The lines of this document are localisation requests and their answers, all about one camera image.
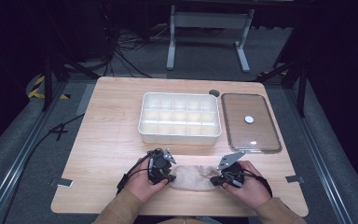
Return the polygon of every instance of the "black backdrop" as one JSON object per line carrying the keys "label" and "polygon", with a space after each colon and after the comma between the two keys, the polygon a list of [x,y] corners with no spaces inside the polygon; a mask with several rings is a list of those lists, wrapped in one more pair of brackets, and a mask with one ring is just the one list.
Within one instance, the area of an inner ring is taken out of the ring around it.
{"label": "black backdrop", "polygon": [[0,1],[0,135],[28,104],[25,89],[42,62],[42,45],[18,1]]}
{"label": "black backdrop", "polygon": [[312,88],[358,173],[358,1],[328,2],[300,20],[280,62],[309,56]]}

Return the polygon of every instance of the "crumpled cloth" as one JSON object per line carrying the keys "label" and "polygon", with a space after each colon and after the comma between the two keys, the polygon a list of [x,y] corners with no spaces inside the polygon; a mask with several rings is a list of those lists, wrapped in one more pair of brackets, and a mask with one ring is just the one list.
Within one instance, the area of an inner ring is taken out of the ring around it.
{"label": "crumpled cloth", "polygon": [[170,186],[179,190],[192,190],[192,191],[209,191],[217,189],[210,179],[213,176],[220,175],[217,168],[212,166],[175,166],[170,172],[171,175],[176,175]]}

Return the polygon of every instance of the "black stand leg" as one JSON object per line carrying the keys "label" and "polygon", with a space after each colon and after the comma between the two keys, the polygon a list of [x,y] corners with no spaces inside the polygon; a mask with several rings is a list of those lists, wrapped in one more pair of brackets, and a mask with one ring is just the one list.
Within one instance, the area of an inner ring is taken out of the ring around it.
{"label": "black stand leg", "polygon": [[304,100],[305,100],[306,87],[307,87],[307,64],[304,63],[300,74],[300,80],[298,83],[298,94],[297,94],[297,109],[302,118],[305,118]]}
{"label": "black stand leg", "polygon": [[45,104],[43,106],[42,111],[46,111],[49,105],[52,102],[52,73],[54,73],[55,77],[60,82],[66,82],[69,79],[69,74],[65,69],[65,64],[68,63],[73,66],[78,71],[86,74],[87,76],[98,79],[100,76],[93,73],[86,67],[82,65],[72,62],[71,60],[57,54],[57,53],[50,53],[46,56],[45,59]]}
{"label": "black stand leg", "polygon": [[305,90],[307,85],[307,66],[308,64],[304,61],[298,61],[293,63],[287,63],[279,66],[278,68],[268,72],[262,73],[261,77],[253,80],[252,82],[263,83],[268,79],[279,75],[280,73],[287,70],[286,76],[283,78],[281,85],[285,89],[292,89],[296,81],[299,80],[298,93],[297,93],[297,109],[301,117],[304,116],[304,100],[305,100]]}
{"label": "black stand leg", "polygon": [[46,111],[52,101],[52,78],[51,78],[51,66],[50,57],[47,56],[45,59],[45,104],[43,105],[42,111]]}

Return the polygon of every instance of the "tape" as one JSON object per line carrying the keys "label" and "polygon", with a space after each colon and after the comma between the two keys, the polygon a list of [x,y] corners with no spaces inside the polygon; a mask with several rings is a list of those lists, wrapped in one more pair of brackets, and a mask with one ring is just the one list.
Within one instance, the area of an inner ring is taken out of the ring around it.
{"label": "tape", "polygon": [[53,179],[50,181],[50,185],[51,185],[52,187],[61,186],[61,187],[71,188],[73,183],[74,183],[73,180],[71,180],[71,179],[64,179],[64,178],[53,178]]}
{"label": "tape", "polygon": [[287,183],[292,183],[292,182],[298,182],[300,184],[303,184],[304,178],[301,175],[290,175],[286,177],[286,181]]}
{"label": "tape", "polygon": [[[28,98],[45,98],[44,93],[38,93],[37,90],[39,89],[40,85],[42,85],[43,81],[45,81],[45,76],[40,75],[40,77],[34,83],[30,93],[28,93]],[[69,100],[71,98],[71,94],[63,94],[61,95],[60,99],[62,100]]]}

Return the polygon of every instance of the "sleeve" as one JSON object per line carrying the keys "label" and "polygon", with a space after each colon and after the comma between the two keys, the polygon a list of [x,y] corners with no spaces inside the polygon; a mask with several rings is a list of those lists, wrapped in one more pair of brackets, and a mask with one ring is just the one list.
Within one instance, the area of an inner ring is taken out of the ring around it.
{"label": "sleeve", "polygon": [[304,224],[307,223],[302,217],[290,210],[280,198],[273,198],[261,204],[255,209],[261,223],[287,223]]}
{"label": "sleeve", "polygon": [[123,189],[98,215],[94,224],[130,224],[138,217],[142,202],[130,191]]}

